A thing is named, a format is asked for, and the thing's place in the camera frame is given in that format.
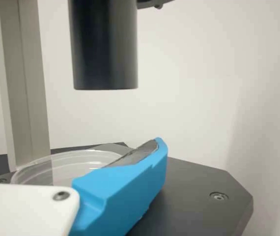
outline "vertical metal pillar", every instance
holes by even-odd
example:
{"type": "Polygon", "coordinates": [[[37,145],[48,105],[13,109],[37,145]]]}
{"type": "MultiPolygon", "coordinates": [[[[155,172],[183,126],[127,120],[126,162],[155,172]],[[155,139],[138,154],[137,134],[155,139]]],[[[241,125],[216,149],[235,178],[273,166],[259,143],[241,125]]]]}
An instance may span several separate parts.
{"type": "Polygon", "coordinates": [[[0,94],[14,171],[50,154],[37,0],[0,0],[0,94]]]}

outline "microscope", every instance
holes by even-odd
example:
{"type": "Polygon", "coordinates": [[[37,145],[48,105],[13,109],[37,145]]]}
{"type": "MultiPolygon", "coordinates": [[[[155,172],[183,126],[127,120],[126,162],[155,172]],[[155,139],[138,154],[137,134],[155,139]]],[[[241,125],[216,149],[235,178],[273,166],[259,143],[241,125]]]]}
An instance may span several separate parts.
{"type": "MultiPolygon", "coordinates": [[[[136,89],[137,11],[172,4],[68,0],[74,89],[136,89]]],[[[161,138],[50,149],[38,19],[37,0],[0,0],[10,168],[0,176],[0,236],[242,235],[251,194],[226,171],[168,157],[161,138]]]]}

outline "black cylindrical lens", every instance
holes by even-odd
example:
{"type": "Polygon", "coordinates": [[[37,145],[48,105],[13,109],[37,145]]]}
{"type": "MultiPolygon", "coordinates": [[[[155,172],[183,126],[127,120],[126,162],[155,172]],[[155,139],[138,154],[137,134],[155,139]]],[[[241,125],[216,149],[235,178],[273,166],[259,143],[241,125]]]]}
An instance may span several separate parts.
{"type": "Polygon", "coordinates": [[[75,89],[135,89],[137,1],[69,0],[75,89]]]}

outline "petri dish lid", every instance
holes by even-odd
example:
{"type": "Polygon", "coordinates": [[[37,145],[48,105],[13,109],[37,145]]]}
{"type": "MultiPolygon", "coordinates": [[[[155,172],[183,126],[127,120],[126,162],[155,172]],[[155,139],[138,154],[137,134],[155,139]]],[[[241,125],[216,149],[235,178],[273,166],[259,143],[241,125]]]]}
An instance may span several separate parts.
{"type": "Polygon", "coordinates": [[[12,184],[71,187],[72,180],[119,159],[120,154],[101,150],[77,150],[42,157],[22,166],[12,184]]]}

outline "clear petri dish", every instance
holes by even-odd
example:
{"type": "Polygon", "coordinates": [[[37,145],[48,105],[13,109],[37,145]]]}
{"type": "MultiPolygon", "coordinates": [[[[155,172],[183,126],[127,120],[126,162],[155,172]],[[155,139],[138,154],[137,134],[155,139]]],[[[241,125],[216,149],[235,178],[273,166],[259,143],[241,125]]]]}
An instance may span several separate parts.
{"type": "Polygon", "coordinates": [[[12,184],[71,187],[72,180],[119,159],[120,154],[101,150],[78,150],[49,155],[22,166],[12,184]]]}

